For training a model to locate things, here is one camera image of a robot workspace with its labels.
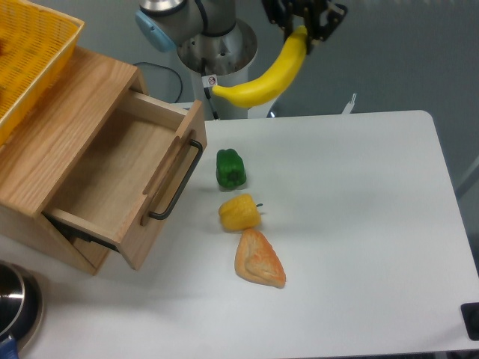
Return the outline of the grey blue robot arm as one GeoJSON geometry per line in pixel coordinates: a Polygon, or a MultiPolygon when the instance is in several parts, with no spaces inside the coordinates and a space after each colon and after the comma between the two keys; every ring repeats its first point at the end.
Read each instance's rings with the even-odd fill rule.
{"type": "MultiPolygon", "coordinates": [[[[277,25],[284,39],[293,33],[293,18],[303,19],[306,53],[314,41],[328,40],[348,14],[336,1],[261,2],[268,21],[277,25]]],[[[169,52],[198,34],[220,37],[236,25],[235,1],[140,1],[135,21],[150,44],[169,52]]]]}

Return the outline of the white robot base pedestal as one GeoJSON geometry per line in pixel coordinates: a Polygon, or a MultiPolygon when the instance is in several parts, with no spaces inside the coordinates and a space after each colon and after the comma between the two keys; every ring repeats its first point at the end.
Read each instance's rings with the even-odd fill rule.
{"type": "Polygon", "coordinates": [[[177,48],[189,69],[195,98],[202,101],[206,120],[265,118],[274,100],[251,108],[240,108],[213,95],[204,87],[203,77],[213,77],[218,85],[233,87],[248,82],[248,69],[257,54],[257,38],[252,28],[238,19],[234,28],[220,37],[198,34],[177,48]]]}

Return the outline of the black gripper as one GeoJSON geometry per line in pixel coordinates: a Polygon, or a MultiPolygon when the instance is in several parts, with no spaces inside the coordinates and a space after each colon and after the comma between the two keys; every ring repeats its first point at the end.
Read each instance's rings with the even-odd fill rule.
{"type": "Polygon", "coordinates": [[[313,42],[326,41],[347,15],[347,7],[334,1],[263,0],[261,3],[268,20],[283,31],[284,41],[293,33],[295,17],[304,19],[307,55],[313,49],[313,42]]]}

